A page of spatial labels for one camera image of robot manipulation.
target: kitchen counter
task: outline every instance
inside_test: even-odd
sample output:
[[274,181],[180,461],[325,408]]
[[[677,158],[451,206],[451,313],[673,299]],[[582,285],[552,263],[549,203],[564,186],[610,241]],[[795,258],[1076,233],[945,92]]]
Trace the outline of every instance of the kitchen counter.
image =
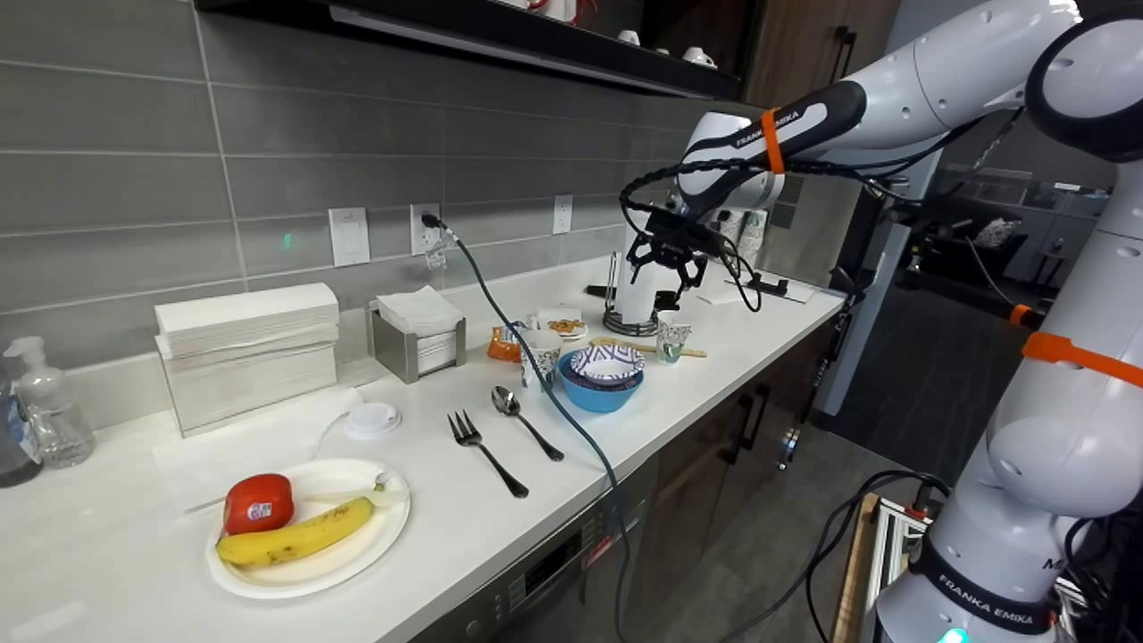
[[[582,285],[604,275],[607,261],[582,261],[501,279],[492,294],[520,318],[536,308],[601,310]],[[470,285],[446,297],[468,313],[470,348],[481,348],[492,330],[488,308]],[[637,471],[843,305],[813,285],[795,285],[794,297],[767,297],[764,310],[751,313],[714,271],[686,297],[699,318],[691,348],[708,356],[649,366],[642,390],[618,414],[579,414],[618,475]],[[133,397],[135,378],[142,375],[99,371],[95,390]],[[548,400],[520,397],[533,427],[569,453],[556,465],[520,427],[492,412],[492,385],[517,385],[517,371],[470,353],[461,367],[413,385],[370,371],[355,385],[295,397],[190,441],[180,437],[173,412],[106,427],[93,461],[0,489],[0,640],[364,643],[420,634],[607,493],[601,461]],[[360,400],[394,404],[402,414],[399,428],[370,444],[325,433]],[[533,489],[529,499],[514,499],[481,453],[452,447],[446,412],[475,418],[488,450]],[[211,499],[250,471],[308,459],[394,465],[413,497],[406,534],[383,562],[330,592],[286,605],[229,596],[205,570],[221,516]]]

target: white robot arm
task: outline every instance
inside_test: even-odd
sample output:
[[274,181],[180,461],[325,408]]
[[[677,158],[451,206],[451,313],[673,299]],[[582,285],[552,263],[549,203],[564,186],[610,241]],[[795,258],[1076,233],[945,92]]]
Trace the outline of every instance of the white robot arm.
[[[874,175],[893,160],[924,158],[960,125],[1019,106],[1035,59],[1073,25],[1076,0],[991,0],[795,105],[762,117],[705,115],[677,168],[637,179],[623,194],[638,233],[618,299],[637,299],[642,263],[677,271],[686,291],[705,279],[708,258],[727,261],[714,216],[771,199],[785,168]],[[879,165],[843,165],[848,155],[874,155]],[[661,179],[675,179],[673,206],[638,203],[637,194]],[[649,322],[649,305],[642,297],[642,308],[626,308],[626,322]]]
[[1064,534],[1143,489],[1143,10],[1079,25],[1073,0],[991,0],[762,122],[708,115],[675,168],[675,206],[649,212],[629,253],[669,267],[719,258],[714,212],[767,196],[767,171],[848,152],[916,158],[1022,105],[1055,138],[1114,160],[1118,191],[924,554],[879,599],[893,643],[1055,640]]

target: fork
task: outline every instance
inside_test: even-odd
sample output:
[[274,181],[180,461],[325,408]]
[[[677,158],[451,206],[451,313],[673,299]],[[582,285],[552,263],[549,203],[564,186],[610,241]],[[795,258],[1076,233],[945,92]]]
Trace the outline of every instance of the fork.
[[461,412],[461,414],[451,414],[451,428],[452,428],[452,441],[456,441],[461,447],[479,447],[479,450],[492,461],[492,469],[501,471],[501,480],[505,480],[505,487],[511,489],[511,497],[529,497],[529,487],[520,487],[517,480],[511,480],[506,469],[501,469],[501,461],[485,450],[479,428],[470,427],[470,418],[468,418],[464,412]]

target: bottle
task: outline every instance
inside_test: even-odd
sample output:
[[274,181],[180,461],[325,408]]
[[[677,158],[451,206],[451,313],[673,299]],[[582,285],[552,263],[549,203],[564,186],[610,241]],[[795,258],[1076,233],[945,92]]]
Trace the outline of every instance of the bottle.
[[30,428],[19,404],[0,390],[0,487],[19,487],[40,475],[31,461]]
[[95,437],[67,392],[64,371],[45,366],[43,341],[21,335],[4,349],[4,356],[25,360],[25,375],[9,384],[9,397],[21,404],[40,465],[83,465],[95,450]]

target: blue bowl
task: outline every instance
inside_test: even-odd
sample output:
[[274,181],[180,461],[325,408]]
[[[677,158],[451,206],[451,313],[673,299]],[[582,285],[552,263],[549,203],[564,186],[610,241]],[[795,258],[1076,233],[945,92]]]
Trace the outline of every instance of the blue bowl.
[[564,353],[560,366],[556,366],[556,385],[564,390],[564,397],[589,412],[589,414],[613,414],[623,404],[632,400],[632,392],[642,385],[642,371],[632,375],[626,385],[592,385],[592,384],[582,384],[571,367],[571,356],[574,353]]
[[613,390],[642,375],[642,356],[629,348],[586,348],[571,353],[571,371],[579,384]]

